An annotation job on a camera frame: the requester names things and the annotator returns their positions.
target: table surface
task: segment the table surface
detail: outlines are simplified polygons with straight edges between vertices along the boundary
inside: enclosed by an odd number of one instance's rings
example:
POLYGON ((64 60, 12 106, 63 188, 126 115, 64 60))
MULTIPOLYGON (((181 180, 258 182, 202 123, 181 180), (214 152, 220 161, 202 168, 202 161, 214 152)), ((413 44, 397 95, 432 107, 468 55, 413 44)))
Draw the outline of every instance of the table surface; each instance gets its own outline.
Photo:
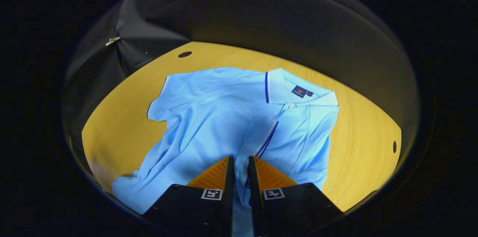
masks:
POLYGON ((330 77, 285 59, 237 47, 191 42, 153 60, 124 80, 85 124, 85 155, 105 191, 112 193, 111 184, 116 177, 138 169, 150 148, 161 140, 166 122, 149 120, 146 111, 158 97, 164 79, 170 74, 217 67, 260 72, 282 67, 335 91, 340 109, 331 132, 328 178, 322 192, 340 210, 351 208, 379 189, 393 173, 400 154, 401 130, 369 99, 330 77), (178 58, 183 52, 192 54, 178 58))

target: shirt label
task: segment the shirt label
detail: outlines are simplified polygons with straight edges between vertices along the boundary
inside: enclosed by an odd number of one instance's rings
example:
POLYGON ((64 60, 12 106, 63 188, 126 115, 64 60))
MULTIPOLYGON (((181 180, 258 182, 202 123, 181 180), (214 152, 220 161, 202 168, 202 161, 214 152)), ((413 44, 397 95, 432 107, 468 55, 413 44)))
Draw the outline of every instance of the shirt label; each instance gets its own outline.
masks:
POLYGON ((308 90, 299 86, 295 86, 295 88, 292 90, 292 93, 299 96, 300 98, 303 98, 307 92, 308 90))

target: blue object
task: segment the blue object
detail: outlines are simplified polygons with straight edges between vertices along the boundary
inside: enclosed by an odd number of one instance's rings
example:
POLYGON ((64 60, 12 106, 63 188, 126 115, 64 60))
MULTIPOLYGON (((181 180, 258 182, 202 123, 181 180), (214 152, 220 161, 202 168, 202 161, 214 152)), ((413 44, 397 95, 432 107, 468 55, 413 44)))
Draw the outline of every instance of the blue object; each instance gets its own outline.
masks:
POLYGON ((233 232, 249 235, 248 157, 261 157, 297 183, 312 182, 321 189, 337 114, 333 91, 282 68, 263 73, 225 67, 170 75, 147 113, 150 119, 166 120, 167 130, 139 170, 114 181, 113 193, 143 214, 171 184, 186 185, 233 156, 233 232), (296 86, 312 96, 295 95, 296 86))

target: polo shirt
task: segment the polo shirt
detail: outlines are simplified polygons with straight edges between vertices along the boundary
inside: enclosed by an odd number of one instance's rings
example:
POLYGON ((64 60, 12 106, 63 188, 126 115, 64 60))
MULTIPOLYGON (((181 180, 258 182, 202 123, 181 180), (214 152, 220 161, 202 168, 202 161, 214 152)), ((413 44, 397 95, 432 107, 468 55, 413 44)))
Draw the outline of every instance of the polo shirt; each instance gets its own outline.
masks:
POLYGON ((113 193, 143 214, 171 184, 185 185, 233 156, 237 232, 246 223, 251 226, 246 221, 251 220, 248 157, 256 155, 297 183, 321 188, 337 114, 333 91, 282 68, 256 72, 223 67, 170 75, 147 111, 148 118, 165 120, 167 130, 138 170, 114 181, 113 193))

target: metal clip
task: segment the metal clip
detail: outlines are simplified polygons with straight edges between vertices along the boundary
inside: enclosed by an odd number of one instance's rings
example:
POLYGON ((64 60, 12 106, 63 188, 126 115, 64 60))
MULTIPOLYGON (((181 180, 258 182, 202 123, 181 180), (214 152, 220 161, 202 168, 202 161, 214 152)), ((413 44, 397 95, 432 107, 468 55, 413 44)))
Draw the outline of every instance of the metal clip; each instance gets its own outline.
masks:
POLYGON ((118 41, 118 40, 120 40, 120 39, 121 39, 121 36, 118 36, 118 37, 115 37, 115 38, 110 38, 110 39, 109 39, 109 42, 106 43, 105 46, 109 46, 110 44, 112 44, 112 43, 114 43, 114 42, 116 42, 116 41, 118 41))

